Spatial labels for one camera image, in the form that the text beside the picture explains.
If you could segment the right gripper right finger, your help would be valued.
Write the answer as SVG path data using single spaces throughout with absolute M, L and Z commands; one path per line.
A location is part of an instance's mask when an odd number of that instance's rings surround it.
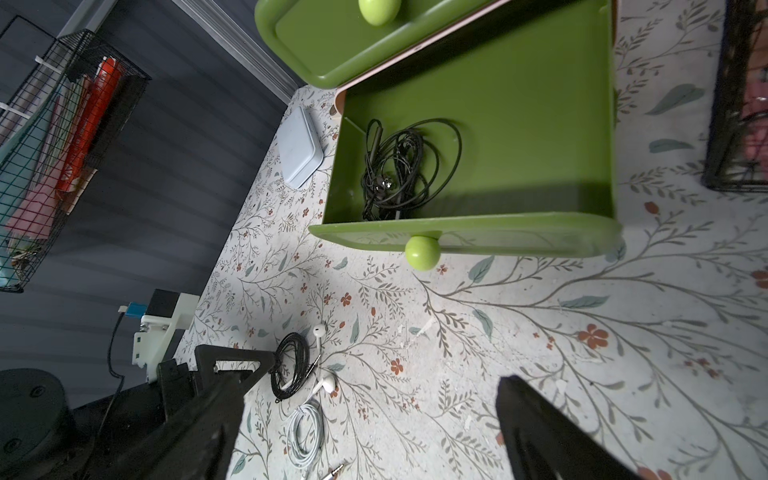
M 516 479 L 637 479 L 518 376 L 503 377 L 496 411 Z

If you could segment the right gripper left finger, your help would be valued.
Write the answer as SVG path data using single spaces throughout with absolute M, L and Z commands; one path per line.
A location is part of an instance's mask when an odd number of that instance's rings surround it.
M 103 479 L 225 479 L 239 434 L 240 382 L 223 378 L 105 469 Z

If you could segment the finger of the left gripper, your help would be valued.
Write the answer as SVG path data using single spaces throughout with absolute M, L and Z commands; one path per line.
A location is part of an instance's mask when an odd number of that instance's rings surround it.
M 197 366 L 197 371 L 194 373 L 197 393 L 214 385 L 220 379 L 234 379 L 238 381 L 240 393 L 246 395 L 276 365 L 275 353 L 264 350 L 198 345 L 195 347 L 194 356 Z M 220 362 L 253 363 L 257 368 L 223 370 L 218 367 Z

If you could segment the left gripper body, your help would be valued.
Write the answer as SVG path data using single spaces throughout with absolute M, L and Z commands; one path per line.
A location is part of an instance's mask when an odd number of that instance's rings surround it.
M 196 395 L 194 375 L 187 363 L 174 359 L 161 362 L 157 367 L 157 382 L 160 387 L 163 411 L 169 420 Z

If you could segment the black earphones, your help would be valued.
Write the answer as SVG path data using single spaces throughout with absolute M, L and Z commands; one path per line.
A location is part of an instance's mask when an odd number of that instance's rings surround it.
M 366 128 L 365 170 L 361 179 L 363 219 L 396 220 L 405 215 L 405 205 L 413 197 L 416 141 L 409 130 L 387 138 L 380 120 L 372 119 Z
M 303 386 L 310 367 L 310 349 L 304 336 L 292 332 L 279 343 L 270 370 L 270 385 L 276 403 L 294 396 Z
M 452 137 L 452 152 L 445 154 L 436 145 L 434 134 L 439 129 Z M 421 120 L 386 138 L 377 154 L 378 171 L 390 177 L 377 201 L 380 216 L 405 217 L 430 203 L 452 179 L 462 153 L 458 125 L 446 118 Z

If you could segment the green yellow drawer cabinet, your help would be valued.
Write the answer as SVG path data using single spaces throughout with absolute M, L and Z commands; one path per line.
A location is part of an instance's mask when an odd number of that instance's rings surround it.
M 419 86 L 475 101 L 584 98 L 615 82 L 610 1 L 261 1 L 254 20 L 324 89 Z

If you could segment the green drawer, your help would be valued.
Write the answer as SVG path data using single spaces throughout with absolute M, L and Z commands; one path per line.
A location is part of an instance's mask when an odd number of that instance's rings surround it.
M 448 185 L 399 220 L 363 219 L 366 127 L 458 125 L 463 153 Z M 442 253 L 589 258 L 622 242 L 615 205 L 614 89 L 584 98 L 425 95 L 419 86 L 347 90 L 318 238 L 401 252 L 414 237 Z

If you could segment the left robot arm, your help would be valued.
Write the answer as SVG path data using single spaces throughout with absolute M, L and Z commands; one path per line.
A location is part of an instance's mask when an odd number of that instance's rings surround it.
M 244 396 L 275 365 L 269 351 L 199 345 L 154 382 L 70 408 L 39 369 L 1 373 L 4 479 L 224 479 Z

